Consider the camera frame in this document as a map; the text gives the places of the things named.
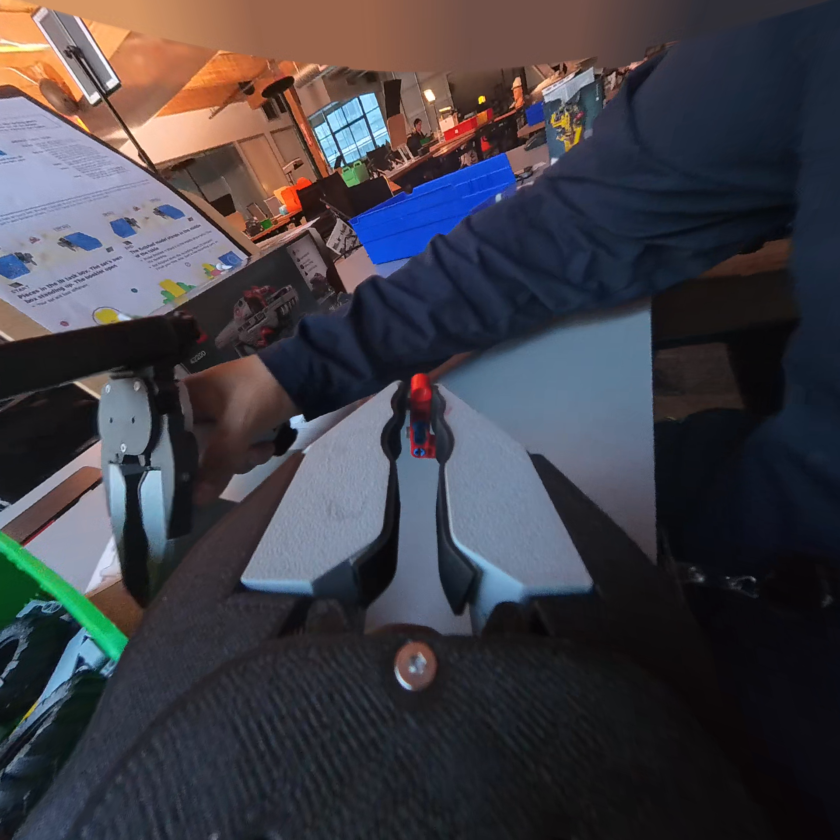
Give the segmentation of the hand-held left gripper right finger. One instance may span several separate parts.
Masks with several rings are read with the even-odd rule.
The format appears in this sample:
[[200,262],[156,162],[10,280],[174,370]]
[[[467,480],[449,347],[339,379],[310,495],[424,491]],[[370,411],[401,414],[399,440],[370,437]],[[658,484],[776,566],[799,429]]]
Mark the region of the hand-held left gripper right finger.
[[437,567],[456,615],[589,595],[594,582],[528,451],[436,385]]

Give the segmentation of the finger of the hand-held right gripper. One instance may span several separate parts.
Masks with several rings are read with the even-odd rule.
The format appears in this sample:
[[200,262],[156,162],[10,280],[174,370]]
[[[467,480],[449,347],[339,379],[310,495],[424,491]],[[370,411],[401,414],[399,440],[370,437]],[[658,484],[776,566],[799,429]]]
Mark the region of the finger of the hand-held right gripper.
[[171,552],[174,482],[163,469],[150,469],[140,483],[140,512],[146,541],[146,565],[156,566]]
[[151,598],[149,543],[142,520],[140,485],[144,468],[137,461],[108,463],[103,485],[122,573],[122,582],[136,602]]

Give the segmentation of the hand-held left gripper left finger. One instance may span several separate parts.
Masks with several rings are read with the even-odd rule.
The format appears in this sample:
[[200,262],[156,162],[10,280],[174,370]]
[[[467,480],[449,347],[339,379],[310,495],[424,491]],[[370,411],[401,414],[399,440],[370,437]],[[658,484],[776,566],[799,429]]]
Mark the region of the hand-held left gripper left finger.
[[244,588],[378,598],[396,572],[402,433],[397,381],[311,444],[241,575]]

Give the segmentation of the green plastic bin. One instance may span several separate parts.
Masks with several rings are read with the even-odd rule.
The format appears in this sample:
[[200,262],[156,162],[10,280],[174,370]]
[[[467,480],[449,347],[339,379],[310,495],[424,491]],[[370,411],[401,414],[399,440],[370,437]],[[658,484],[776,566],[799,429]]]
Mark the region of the green plastic bin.
[[88,632],[99,649],[118,662],[129,639],[84,594],[22,545],[1,534],[2,626],[32,601],[57,601]]

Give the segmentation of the red lego beam assembly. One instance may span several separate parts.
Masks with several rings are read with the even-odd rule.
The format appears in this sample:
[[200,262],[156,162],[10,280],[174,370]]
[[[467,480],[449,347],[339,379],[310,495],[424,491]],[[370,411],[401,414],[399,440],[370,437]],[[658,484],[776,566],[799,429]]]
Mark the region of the red lego beam assembly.
[[427,374],[415,374],[409,384],[409,450],[416,459],[436,458],[436,437],[433,430],[434,389]]

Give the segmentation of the person's right forearm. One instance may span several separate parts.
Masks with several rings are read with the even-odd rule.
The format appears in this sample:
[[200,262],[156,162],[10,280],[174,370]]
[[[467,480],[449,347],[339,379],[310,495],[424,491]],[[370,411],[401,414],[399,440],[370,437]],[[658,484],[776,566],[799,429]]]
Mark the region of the person's right forearm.
[[266,425],[326,413],[556,317],[643,298],[769,238],[793,215],[793,129],[769,26],[685,42],[639,67],[531,186],[467,216],[332,316],[269,349]]

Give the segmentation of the grey lego piece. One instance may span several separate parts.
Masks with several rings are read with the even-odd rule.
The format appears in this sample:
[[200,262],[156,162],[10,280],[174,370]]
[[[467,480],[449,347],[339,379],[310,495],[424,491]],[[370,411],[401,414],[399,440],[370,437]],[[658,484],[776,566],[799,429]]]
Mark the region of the grey lego piece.
[[90,671],[108,677],[113,669],[113,660],[100,649],[89,631],[82,627],[71,638],[59,658],[45,686],[42,698],[48,698],[79,673]]

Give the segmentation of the black lego tire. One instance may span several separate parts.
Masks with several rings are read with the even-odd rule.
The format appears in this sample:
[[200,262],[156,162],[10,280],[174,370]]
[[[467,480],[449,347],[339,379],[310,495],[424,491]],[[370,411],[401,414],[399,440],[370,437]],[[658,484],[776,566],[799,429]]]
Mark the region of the black lego tire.
[[1,632],[1,727],[36,703],[81,625],[56,601],[30,602]]
[[47,696],[2,745],[1,838],[12,838],[69,759],[96,710],[107,679],[72,676]]

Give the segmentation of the black lego set box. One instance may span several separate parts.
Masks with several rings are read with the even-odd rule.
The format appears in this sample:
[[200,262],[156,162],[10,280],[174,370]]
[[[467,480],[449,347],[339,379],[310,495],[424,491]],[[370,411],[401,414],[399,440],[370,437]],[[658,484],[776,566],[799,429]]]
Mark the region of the black lego set box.
[[304,316],[334,312],[349,300],[332,261],[305,234],[176,306],[201,332],[181,367],[194,374],[255,355],[293,335]]

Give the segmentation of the lego box with yellow model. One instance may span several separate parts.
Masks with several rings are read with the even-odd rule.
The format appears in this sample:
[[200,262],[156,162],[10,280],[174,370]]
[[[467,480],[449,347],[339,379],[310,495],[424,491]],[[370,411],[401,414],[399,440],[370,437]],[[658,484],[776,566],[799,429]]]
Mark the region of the lego box with yellow model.
[[602,73],[588,67],[542,90],[544,129],[553,165],[592,135],[593,123],[605,104]]

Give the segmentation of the person's right hand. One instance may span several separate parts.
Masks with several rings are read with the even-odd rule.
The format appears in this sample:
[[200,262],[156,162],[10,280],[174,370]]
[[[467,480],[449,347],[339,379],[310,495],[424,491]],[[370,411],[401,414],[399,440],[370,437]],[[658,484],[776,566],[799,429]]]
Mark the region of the person's right hand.
[[194,423],[209,427],[193,493],[195,503],[205,506],[232,478],[274,456],[278,428],[299,411],[255,355],[191,374],[183,384]]

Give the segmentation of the printed instruction sheet board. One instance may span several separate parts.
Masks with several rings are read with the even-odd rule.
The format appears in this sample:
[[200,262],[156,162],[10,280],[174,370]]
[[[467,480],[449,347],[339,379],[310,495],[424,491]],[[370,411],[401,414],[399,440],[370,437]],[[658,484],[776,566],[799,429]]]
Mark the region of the printed instruction sheet board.
[[131,321],[250,260],[156,175],[2,87],[1,293],[10,307],[50,333]]

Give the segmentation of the white folded card sign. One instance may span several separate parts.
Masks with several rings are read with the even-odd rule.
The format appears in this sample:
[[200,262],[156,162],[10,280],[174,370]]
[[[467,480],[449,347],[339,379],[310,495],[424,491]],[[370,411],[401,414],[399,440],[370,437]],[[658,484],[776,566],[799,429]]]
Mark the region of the white folded card sign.
[[325,245],[337,258],[345,258],[361,248],[361,242],[354,229],[340,218],[334,220]]

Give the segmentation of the orange plastic bin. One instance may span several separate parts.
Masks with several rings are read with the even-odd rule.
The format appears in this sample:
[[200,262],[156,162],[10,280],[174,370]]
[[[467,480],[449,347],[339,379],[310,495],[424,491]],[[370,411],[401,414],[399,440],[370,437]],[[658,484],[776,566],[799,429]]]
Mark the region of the orange plastic bin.
[[301,196],[302,190],[310,187],[312,182],[306,177],[300,177],[293,185],[284,185],[274,191],[274,197],[278,201],[278,215],[291,216],[302,212]]

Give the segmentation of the large blue plastic bin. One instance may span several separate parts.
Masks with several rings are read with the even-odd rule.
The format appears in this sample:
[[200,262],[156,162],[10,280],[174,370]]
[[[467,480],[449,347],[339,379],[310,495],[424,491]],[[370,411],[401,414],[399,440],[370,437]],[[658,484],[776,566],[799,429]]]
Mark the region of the large blue plastic bin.
[[409,259],[468,215],[515,193],[516,183],[508,157],[499,154],[398,194],[350,226],[375,265]]

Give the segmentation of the person's torso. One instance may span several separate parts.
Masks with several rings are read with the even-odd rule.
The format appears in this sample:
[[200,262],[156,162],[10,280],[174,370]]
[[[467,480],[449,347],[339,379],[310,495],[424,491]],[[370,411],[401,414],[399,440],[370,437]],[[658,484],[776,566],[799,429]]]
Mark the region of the person's torso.
[[694,416],[704,455],[657,444],[658,504],[675,558],[726,574],[782,561],[838,568],[838,2],[686,41],[633,95],[635,124],[680,173],[749,210],[749,236],[792,231],[798,329],[784,352],[781,408],[761,423]]

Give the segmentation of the black floor lamp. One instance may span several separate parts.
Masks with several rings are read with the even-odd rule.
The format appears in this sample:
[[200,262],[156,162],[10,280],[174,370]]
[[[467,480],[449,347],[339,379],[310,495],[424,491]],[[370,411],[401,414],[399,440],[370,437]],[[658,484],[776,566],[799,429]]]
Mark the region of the black floor lamp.
[[273,80],[262,91],[265,100],[272,100],[290,115],[293,128],[299,144],[305,152],[316,179],[328,177],[331,167],[327,163],[319,142],[312,130],[312,126],[303,110],[295,81],[292,76],[279,77]]

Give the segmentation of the light panel on stand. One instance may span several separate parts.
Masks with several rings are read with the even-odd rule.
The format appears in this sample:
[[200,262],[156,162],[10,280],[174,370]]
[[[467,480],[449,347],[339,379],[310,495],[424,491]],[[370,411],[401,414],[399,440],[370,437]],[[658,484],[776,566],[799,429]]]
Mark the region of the light panel on stand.
[[89,27],[78,16],[40,7],[32,19],[47,43],[60,58],[91,107],[103,106],[112,115],[121,132],[132,144],[140,161],[154,174],[158,170],[133,135],[129,125],[111,103],[122,82]]

